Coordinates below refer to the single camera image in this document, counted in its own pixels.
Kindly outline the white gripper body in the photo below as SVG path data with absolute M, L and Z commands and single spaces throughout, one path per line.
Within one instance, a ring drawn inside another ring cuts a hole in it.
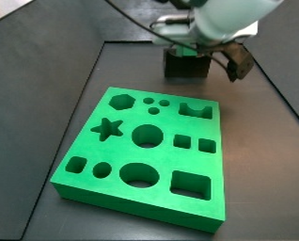
M 186 46 L 193 44 L 205 46 L 206 37 L 202 33 L 204 23 L 200 18 L 180 15 L 164 15 L 150 23 L 154 32 L 153 43 L 166 45 L 181 43 Z

